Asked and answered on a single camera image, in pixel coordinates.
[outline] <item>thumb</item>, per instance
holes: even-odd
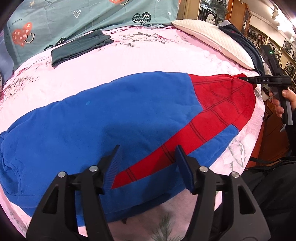
[[[295,110],[296,109],[296,94],[292,90],[287,89],[287,90],[283,90],[282,95],[283,95],[283,97],[285,97],[287,100],[290,101],[292,111]]]

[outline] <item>bed sheet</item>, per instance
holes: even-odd
[[[164,71],[201,76],[258,75],[174,27],[125,27],[104,33],[111,35],[113,44],[64,62],[55,69],[51,66],[51,49],[22,64],[6,83],[0,97],[0,131],[6,130],[15,120],[35,108],[129,74]],[[210,167],[216,173],[242,173],[251,156],[264,114],[259,86],[254,94],[256,105],[253,115]],[[179,241],[188,228],[196,198],[184,190],[140,215],[109,223],[112,235],[115,240]],[[0,203],[12,223],[25,235],[31,218],[7,200],[1,186]],[[220,203],[221,193],[218,193],[215,206]],[[79,232],[86,235],[85,227],[79,227]]]

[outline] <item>white quilted pillow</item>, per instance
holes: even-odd
[[[246,69],[254,69],[250,55],[230,36],[221,31],[217,26],[205,21],[182,19],[172,21],[172,24],[220,51],[226,57],[234,60]]]

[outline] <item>ceiling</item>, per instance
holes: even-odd
[[[266,19],[276,29],[272,13],[274,12],[274,3],[280,8],[285,16],[293,23],[296,33],[296,1],[295,0],[242,0],[247,3],[250,10],[262,18]]]

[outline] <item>silver screw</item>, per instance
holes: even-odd
[[[237,172],[232,172],[231,175],[234,177],[234,178],[238,178],[239,177],[239,174]]]
[[[201,172],[207,172],[208,171],[208,168],[207,167],[204,167],[204,166],[201,166],[200,167],[200,171]]]
[[[91,172],[96,172],[96,171],[98,170],[98,167],[97,167],[97,166],[91,166],[91,167],[89,168],[89,170],[90,170]]]
[[[62,177],[64,177],[64,176],[66,176],[66,173],[65,173],[65,172],[59,172],[59,173],[58,173],[58,177],[61,177],[61,178],[62,178]]]

